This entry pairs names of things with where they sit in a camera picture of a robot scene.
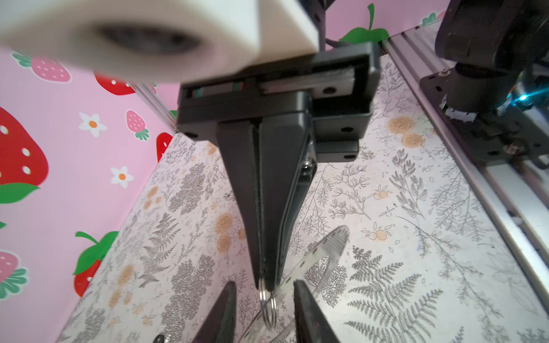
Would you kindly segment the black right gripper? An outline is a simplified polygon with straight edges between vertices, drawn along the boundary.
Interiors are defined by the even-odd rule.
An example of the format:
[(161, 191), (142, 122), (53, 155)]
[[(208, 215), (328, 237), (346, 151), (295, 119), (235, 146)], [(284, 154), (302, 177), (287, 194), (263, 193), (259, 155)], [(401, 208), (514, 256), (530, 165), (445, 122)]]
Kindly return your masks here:
[[(176, 129), (194, 141), (218, 143), (254, 282), (261, 278), (266, 290), (275, 290), (282, 277), (311, 126), (317, 161), (356, 160), (379, 81), (380, 47), (367, 42), (181, 84)], [(260, 119), (258, 178), (257, 127), (243, 120)]]

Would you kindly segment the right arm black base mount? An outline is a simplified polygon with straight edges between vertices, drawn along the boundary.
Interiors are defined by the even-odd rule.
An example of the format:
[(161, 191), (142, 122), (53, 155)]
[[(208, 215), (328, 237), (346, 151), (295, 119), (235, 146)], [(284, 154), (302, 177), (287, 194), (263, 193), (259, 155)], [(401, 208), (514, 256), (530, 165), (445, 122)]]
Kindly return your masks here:
[(485, 114), (461, 112), (447, 105), (450, 77), (439, 73), (420, 80), (420, 89), (464, 152), (481, 165), (528, 159), (548, 168), (548, 135), (514, 106)]

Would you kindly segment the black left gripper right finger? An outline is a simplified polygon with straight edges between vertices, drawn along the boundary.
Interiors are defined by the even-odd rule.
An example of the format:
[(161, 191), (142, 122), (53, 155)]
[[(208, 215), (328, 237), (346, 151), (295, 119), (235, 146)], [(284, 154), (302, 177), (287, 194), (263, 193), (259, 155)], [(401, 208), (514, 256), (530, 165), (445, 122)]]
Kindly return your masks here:
[(340, 343), (303, 280), (294, 282), (295, 336), (298, 343)]

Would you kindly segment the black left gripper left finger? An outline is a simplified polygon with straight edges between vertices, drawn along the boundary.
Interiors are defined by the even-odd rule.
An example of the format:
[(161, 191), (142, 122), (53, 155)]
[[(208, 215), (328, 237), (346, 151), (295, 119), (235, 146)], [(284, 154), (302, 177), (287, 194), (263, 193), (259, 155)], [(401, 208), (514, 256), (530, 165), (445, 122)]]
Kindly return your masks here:
[(233, 343), (237, 315), (237, 285), (229, 281), (217, 297), (193, 343)]

